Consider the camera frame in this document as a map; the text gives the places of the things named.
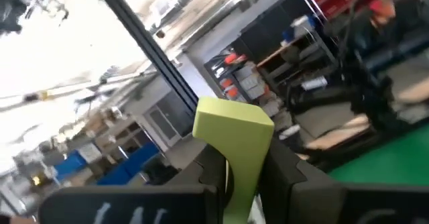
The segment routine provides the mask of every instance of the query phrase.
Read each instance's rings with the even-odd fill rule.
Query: door
[[[173,128],[173,125],[158,107],[152,107],[144,115],[149,124],[152,125],[168,146],[172,147],[182,139],[180,134]]]

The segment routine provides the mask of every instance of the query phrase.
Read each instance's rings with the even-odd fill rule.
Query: white wall
[[[279,0],[259,0],[244,12],[236,9],[214,29],[187,49],[189,57],[195,63],[207,63],[236,40],[240,36],[242,29],[277,1]]]
[[[182,54],[177,57],[177,60],[182,63],[182,66],[178,69],[180,74],[182,74],[186,82],[190,85],[190,88],[196,93],[198,97],[216,97],[215,92],[211,89],[204,77],[190,61],[187,55]],[[147,130],[150,136],[163,151],[166,151],[169,147],[158,135],[157,131],[147,121],[147,119],[144,117],[144,114],[170,91],[170,86],[168,86],[167,82],[162,78],[162,76],[157,76],[155,80],[149,83],[142,90],[141,100],[130,104],[126,109],[128,113],[132,114],[136,122],[138,122],[138,124]]]

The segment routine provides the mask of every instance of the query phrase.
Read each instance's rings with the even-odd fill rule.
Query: green floor
[[[429,185],[429,126],[329,173],[341,182]]]

